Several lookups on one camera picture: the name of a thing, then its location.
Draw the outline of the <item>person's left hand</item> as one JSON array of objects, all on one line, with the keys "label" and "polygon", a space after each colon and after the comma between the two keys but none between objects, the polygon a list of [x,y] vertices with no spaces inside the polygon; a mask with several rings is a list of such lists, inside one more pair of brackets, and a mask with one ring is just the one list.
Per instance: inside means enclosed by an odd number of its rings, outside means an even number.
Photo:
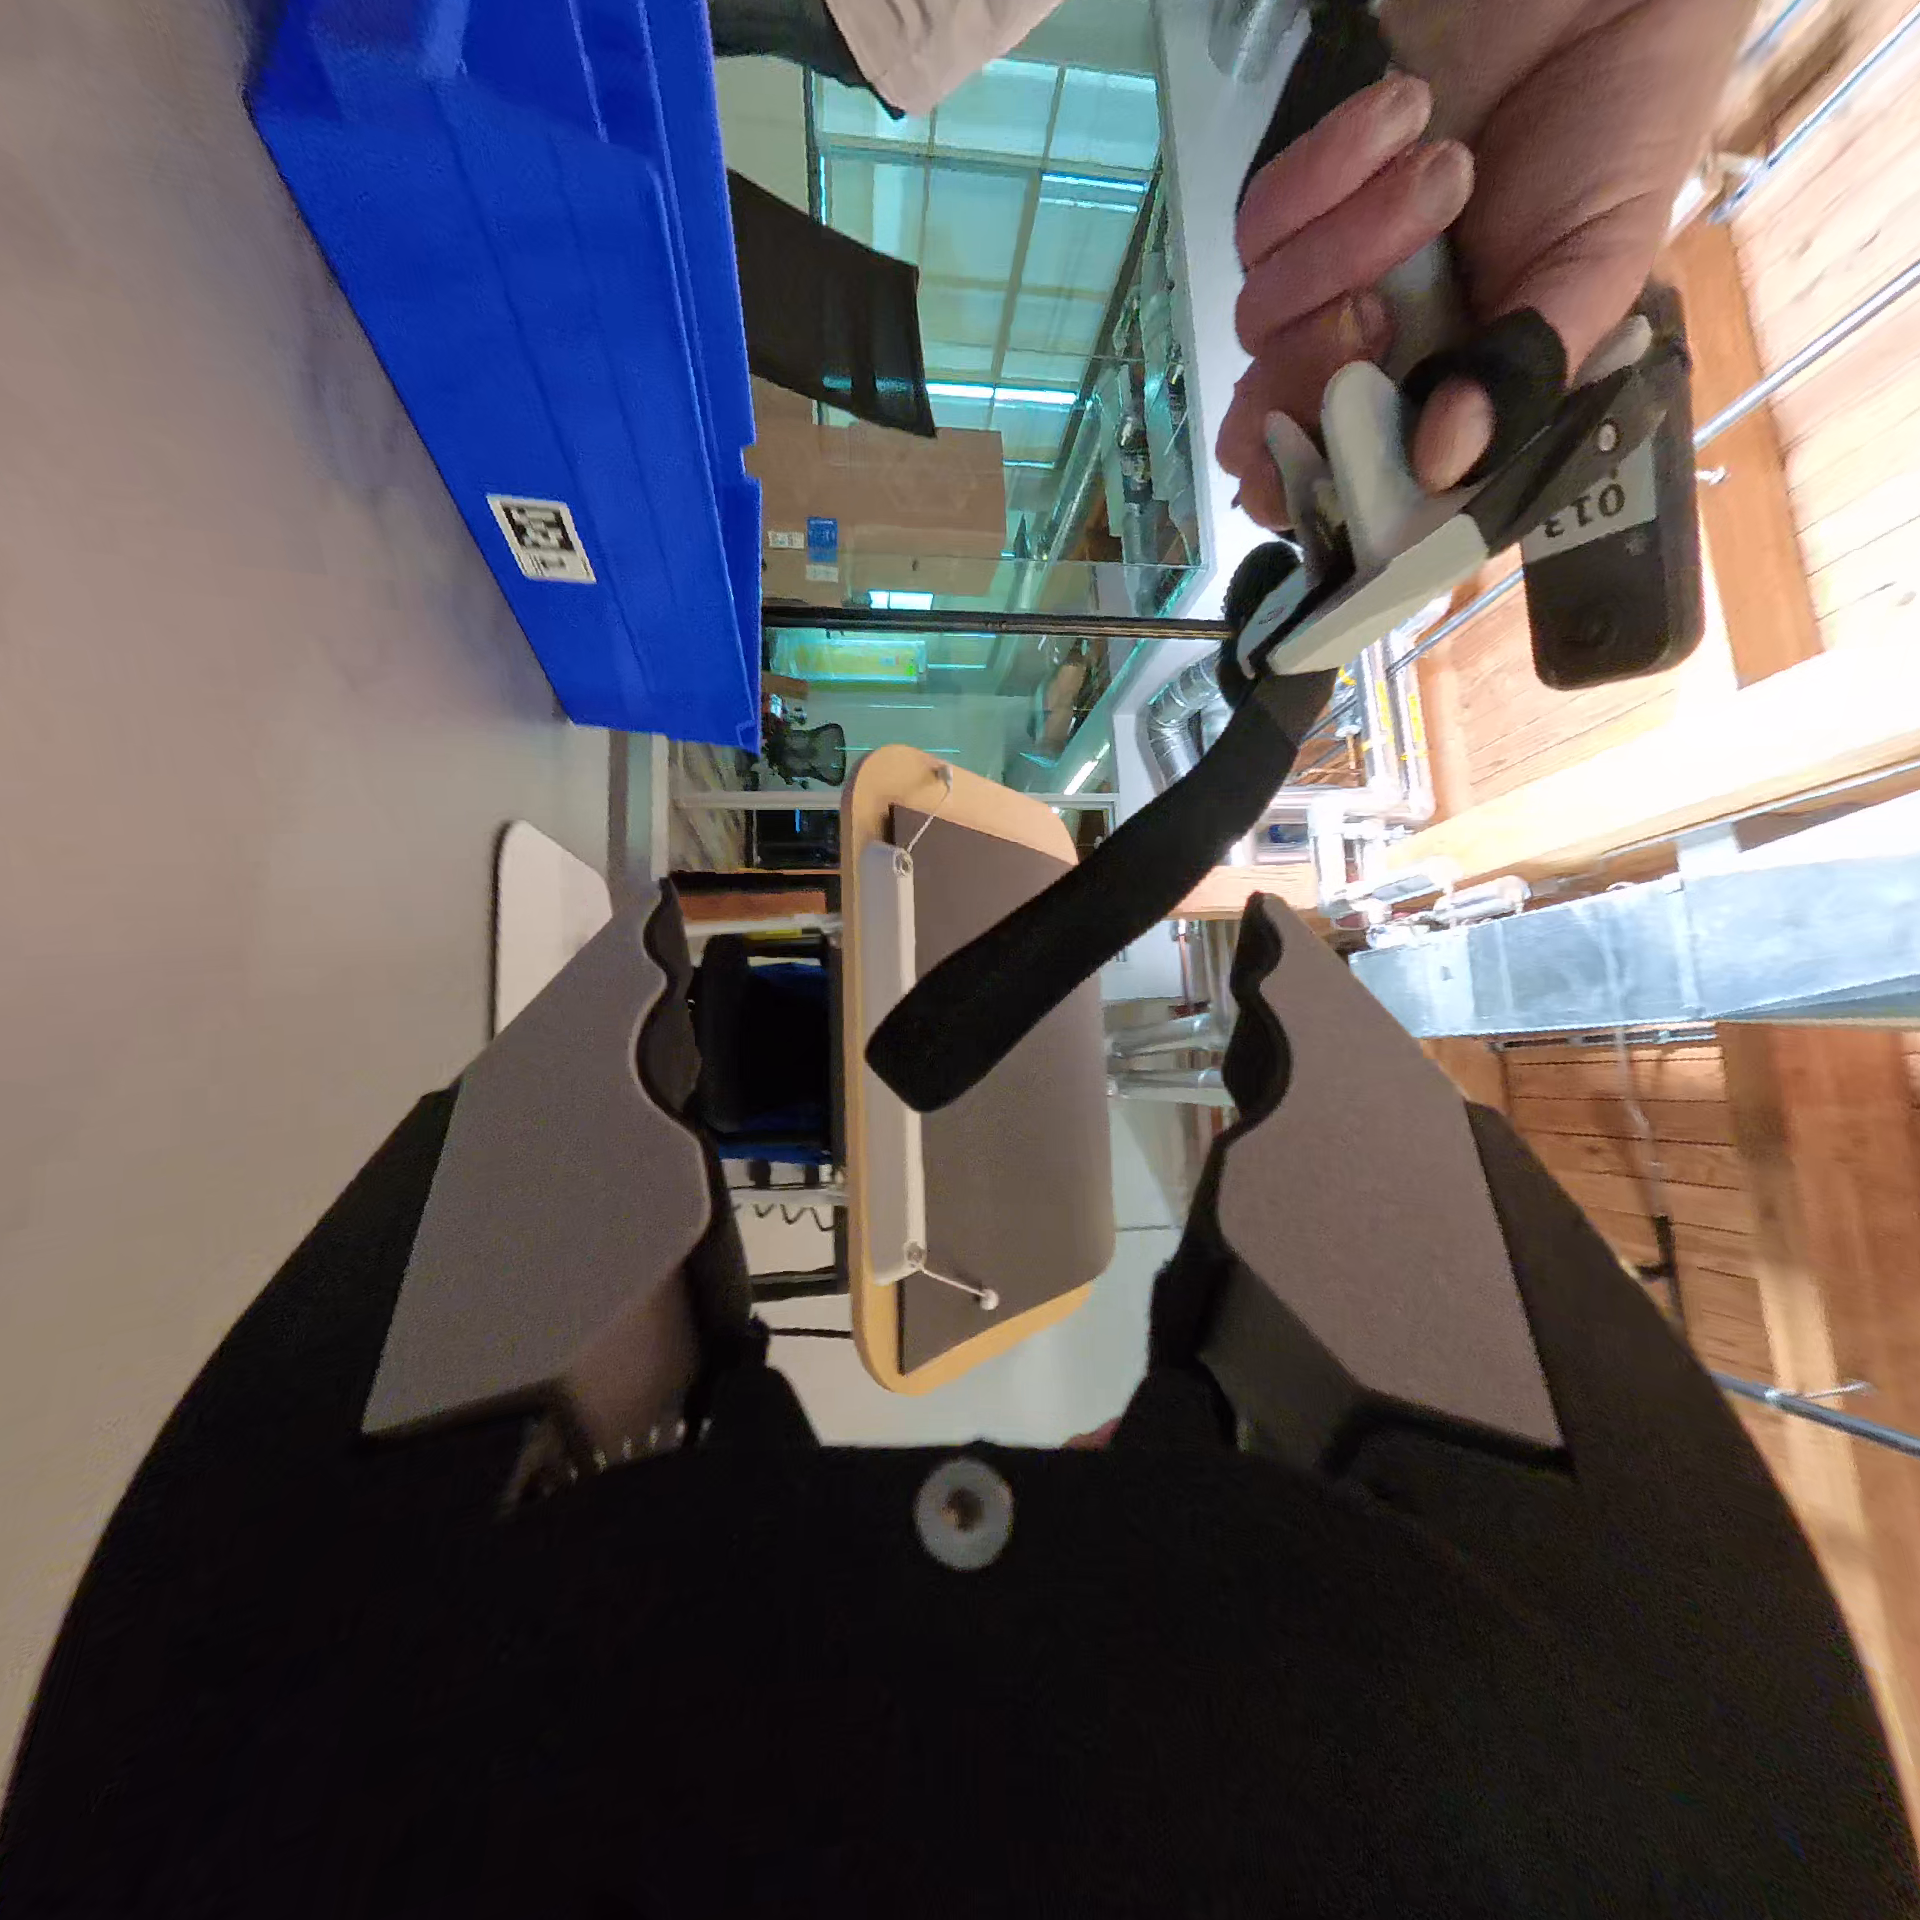
[{"label": "person's left hand", "polygon": [[1540,312],[1570,368],[1628,316],[1757,2],[1380,2],[1386,73],[1260,167],[1234,244],[1251,354],[1215,460],[1285,531],[1267,426],[1318,430],[1394,341],[1385,274],[1448,237],[1465,311]]}]

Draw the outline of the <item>large silver ceiling duct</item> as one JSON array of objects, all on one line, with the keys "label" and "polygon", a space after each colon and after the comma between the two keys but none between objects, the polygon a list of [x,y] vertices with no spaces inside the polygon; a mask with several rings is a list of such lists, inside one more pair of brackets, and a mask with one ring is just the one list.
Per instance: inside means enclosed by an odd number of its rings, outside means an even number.
[{"label": "large silver ceiling duct", "polygon": [[1918,1027],[1918,858],[1661,879],[1353,955],[1416,1037]]}]

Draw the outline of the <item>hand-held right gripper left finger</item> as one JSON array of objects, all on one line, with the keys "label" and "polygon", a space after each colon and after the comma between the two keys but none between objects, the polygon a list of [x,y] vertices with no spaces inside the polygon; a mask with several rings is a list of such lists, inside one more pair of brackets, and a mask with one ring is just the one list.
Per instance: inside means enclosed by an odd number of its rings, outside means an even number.
[{"label": "hand-held right gripper left finger", "polygon": [[686,1262],[716,1223],[686,979],[659,880],[459,1078],[364,1437],[535,1412],[574,1442],[675,1439],[701,1372]]}]

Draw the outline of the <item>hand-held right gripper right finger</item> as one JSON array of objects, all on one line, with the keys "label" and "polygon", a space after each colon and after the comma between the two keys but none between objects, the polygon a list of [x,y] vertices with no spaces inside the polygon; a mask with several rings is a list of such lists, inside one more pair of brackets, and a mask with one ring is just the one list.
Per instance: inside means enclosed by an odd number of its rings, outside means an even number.
[{"label": "hand-held right gripper right finger", "polygon": [[1297,1468],[1402,1427],[1553,1462],[1564,1427],[1455,1080],[1277,895],[1236,930],[1222,1088],[1157,1367]]}]

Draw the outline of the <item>large blue bin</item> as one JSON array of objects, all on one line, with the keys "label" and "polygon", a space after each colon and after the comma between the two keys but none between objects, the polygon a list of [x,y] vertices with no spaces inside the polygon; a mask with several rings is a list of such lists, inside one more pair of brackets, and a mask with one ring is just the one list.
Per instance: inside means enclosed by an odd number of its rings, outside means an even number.
[{"label": "large blue bin", "polygon": [[249,107],[557,706],[760,741],[706,2],[283,2]]}]

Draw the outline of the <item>wooden ceiling beam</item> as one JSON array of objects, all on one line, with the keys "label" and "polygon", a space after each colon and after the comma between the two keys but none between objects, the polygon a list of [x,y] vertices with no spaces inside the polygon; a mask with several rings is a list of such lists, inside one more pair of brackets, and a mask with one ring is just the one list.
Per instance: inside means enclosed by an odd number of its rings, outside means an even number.
[{"label": "wooden ceiling beam", "polygon": [[1386,879],[1576,876],[1905,758],[1918,758],[1918,636],[1859,642],[1394,844]]}]

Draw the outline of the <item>black board with wooden rim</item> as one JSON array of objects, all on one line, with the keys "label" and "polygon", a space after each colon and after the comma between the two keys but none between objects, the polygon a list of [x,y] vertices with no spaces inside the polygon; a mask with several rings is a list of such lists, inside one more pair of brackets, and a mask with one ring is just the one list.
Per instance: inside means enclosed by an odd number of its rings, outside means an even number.
[{"label": "black board with wooden rim", "polygon": [[858,758],[840,794],[844,1258],[853,1348],[919,1396],[1053,1330],[1116,1258],[1098,979],[939,1111],[867,1067],[888,1009],[947,955],[1076,865],[1038,799],[916,744]]}]

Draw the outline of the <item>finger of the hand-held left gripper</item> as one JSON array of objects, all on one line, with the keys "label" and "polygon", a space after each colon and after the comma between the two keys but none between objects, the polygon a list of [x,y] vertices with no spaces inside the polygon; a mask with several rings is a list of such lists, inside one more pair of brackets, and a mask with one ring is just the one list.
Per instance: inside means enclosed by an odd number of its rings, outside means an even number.
[{"label": "finger of the hand-held left gripper", "polygon": [[1506,531],[1498,503],[1348,505],[1344,543],[1270,538],[1226,584],[1226,680],[1344,670],[1434,599],[1449,597]]}]

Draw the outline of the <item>black office chair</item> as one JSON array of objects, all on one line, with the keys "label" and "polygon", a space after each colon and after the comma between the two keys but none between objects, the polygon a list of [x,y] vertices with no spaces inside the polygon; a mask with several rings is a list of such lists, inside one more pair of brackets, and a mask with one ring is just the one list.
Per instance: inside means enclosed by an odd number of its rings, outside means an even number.
[{"label": "black office chair", "polygon": [[690,985],[693,1114],[731,1165],[844,1165],[840,962],[822,935],[707,937]]}]

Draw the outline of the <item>cardboard panel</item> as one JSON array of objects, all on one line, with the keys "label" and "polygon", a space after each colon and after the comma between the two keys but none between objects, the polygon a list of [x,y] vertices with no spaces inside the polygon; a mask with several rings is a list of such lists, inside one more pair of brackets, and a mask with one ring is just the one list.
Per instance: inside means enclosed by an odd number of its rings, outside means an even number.
[{"label": "cardboard panel", "polygon": [[983,599],[997,584],[1009,473],[992,430],[916,438],[864,423],[772,423],[745,471],[764,505],[767,604]]}]

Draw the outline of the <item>white stand base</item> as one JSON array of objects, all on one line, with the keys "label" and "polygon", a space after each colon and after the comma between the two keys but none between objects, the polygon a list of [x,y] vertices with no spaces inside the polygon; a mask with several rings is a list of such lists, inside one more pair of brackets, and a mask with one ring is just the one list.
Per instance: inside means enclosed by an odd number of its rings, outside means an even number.
[{"label": "white stand base", "polygon": [[493,854],[493,1022],[500,1037],[610,924],[608,876],[555,836],[514,820]]}]

